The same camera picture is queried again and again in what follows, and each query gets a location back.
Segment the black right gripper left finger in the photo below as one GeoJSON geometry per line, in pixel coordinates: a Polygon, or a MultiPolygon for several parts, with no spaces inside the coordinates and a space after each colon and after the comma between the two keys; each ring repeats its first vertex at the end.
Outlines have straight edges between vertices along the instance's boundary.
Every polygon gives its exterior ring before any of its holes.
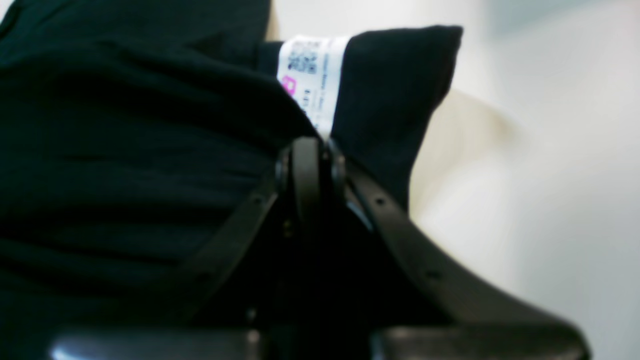
{"type": "Polygon", "coordinates": [[[268,340],[249,328],[249,305],[240,325],[194,329],[189,323],[219,296],[238,305],[237,291],[250,280],[245,266],[263,228],[278,217],[278,202],[321,189],[323,142],[299,137],[279,155],[274,171],[250,193],[222,228],[194,255],[135,297],[61,331],[50,344],[52,360],[267,360],[268,340]]]}

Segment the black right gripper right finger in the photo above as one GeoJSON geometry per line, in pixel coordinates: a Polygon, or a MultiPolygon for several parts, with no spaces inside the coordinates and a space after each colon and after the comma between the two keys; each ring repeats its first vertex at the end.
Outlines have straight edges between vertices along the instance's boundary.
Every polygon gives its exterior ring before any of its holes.
{"type": "Polygon", "coordinates": [[[399,300],[370,335],[374,360],[589,360],[571,323],[501,291],[440,249],[338,142],[326,145],[333,190],[371,237],[374,290],[399,300]]]}

